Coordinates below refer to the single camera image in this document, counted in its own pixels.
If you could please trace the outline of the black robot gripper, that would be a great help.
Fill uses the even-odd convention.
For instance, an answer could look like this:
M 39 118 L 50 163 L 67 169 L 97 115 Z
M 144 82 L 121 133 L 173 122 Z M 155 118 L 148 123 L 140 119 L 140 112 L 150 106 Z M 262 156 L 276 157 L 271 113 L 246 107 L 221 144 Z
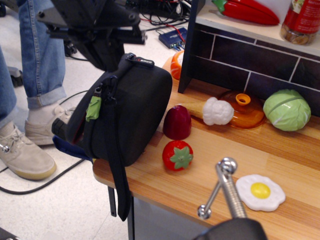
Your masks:
M 118 69 L 125 54 L 123 43 L 143 45 L 147 39 L 139 27 L 139 15 L 114 0 L 53 0 L 52 4 L 37 14 L 37 20 L 52 34 L 58 36 L 58 29 L 80 34 L 107 32 L 111 39 L 72 40 L 78 51 L 102 71 Z

